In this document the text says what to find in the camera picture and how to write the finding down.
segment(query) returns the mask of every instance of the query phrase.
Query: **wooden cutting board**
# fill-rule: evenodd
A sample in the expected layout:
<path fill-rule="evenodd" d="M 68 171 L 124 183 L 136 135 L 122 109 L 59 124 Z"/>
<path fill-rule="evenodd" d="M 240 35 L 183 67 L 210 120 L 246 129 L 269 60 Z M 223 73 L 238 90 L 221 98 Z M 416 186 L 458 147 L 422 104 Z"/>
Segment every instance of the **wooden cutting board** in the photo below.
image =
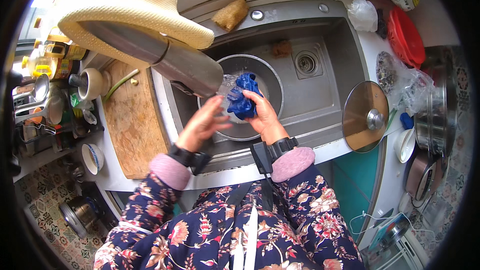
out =
<path fill-rule="evenodd" d="M 114 61 L 105 71 L 115 84 L 134 68 Z M 170 141 L 160 114 L 150 69 L 140 69 L 130 80 L 121 85 L 103 104 L 106 125 L 117 153 L 123 174 L 129 179 L 141 179 L 148 175 L 148 163 L 159 153 L 167 153 Z"/>

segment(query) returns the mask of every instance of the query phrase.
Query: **red colander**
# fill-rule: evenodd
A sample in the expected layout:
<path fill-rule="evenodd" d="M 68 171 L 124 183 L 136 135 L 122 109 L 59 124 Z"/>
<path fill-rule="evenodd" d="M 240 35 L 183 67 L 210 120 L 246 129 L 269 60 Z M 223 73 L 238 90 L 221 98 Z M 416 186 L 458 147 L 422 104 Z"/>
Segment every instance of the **red colander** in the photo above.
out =
<path fill-rule="evenodd" d="M 422 38 L 409 16 L 398 6 L 391 11 L 387 21 L 388 41 L 393 51 L 406 64 L 420 69 L 425 61 Z"/>

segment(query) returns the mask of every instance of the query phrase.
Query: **floral jacket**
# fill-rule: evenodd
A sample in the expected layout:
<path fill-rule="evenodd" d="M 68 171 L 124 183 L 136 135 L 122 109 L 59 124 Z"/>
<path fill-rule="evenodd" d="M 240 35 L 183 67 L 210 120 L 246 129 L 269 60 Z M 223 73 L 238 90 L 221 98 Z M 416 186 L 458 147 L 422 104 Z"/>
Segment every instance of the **floral jacket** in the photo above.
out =
<path fill-rule="evenodd" d="M 237 206 L 226 201 L 239 185 L 213 188 L 201 193 L 191 211 L 172 219 L 173 205 L 181 195 L 174 186 L 183 189 L 186 183 L 179 181 L 189 177 L 172 177 L 183 166 L 159 155 L 150 164 L 149 176 L 130 196 L 119 225 L 97 251 L 94 268 L 233 269 L 238 247 L 247 254 L 247 223 L 255 205 L 255 269 L 364 269 L 335 193 L 314 160 L 313 151 L 301 147 L 273 164 L 272 179 L 298 225 L 294 231 L 278 197 L 274 195 L 273 212 L 262 209 L 259 181 Z"/>

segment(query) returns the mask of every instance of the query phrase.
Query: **pink sleeve cuff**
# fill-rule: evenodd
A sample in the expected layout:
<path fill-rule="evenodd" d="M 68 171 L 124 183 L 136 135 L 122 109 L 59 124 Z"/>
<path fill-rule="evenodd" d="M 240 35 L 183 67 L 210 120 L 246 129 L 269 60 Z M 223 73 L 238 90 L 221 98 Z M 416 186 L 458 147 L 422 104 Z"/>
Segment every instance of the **pink sleeve cuff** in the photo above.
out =
<path fill-rule="evenodd" d="M 273 163 L 272 180 L 281 183 L 303 172 L 315 162 L 314 150 L 310 147 L 297 147 Z"/>
<path fill-rule="evenodd" d="M 170 156 L 160 153 L 148 165 L 150 171 L 170 188 L 182 191 L 190 180 L 190 171 Z"/>

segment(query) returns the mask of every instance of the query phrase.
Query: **kitchen sink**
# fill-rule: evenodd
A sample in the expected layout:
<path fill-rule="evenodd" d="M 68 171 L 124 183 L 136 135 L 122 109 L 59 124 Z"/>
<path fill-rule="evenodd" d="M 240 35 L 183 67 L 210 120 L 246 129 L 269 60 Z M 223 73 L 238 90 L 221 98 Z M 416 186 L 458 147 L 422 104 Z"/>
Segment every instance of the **kitchen sink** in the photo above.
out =
<path fill-rule="evenodd" d="M 328 13 L 319 5 L 327 5 Z M 262 21 L 250 18 L 254 10 L 265 15 Z M 201 24 L 215 32 L 213 45 L 203 51 L 214 60 L 248 54 L 263 59 L 277 72 L 285 94 L 279 120 L 301 146 L 315 148 L 343 138 L 345 102 L 353 87 L 368 77 L 357 33 L 343 3 L 295 1 L 256 6 L 238 30 L 228 34 L 211 20 Z M 283 40 L 291 43 L 291 54 L 273 57 L 272 45 Z M 166 79 L 164 85 L 180 132 L 198 110 L 197 98 L 171 87 Z M 214 135 L 202 148 L 213 156 L 203 172 L 253 164 L 249 147 L 259 141 L 231 141 Z"/>

